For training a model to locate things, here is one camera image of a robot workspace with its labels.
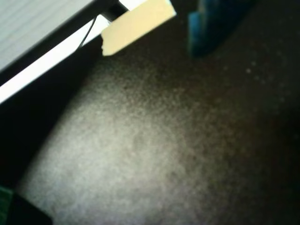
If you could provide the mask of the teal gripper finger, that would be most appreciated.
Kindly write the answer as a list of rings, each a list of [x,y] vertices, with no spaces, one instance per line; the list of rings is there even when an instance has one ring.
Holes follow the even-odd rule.
[[[255,5],[255,0],[199,0],[188,15],[188,51],[203,57],[218,48]]]

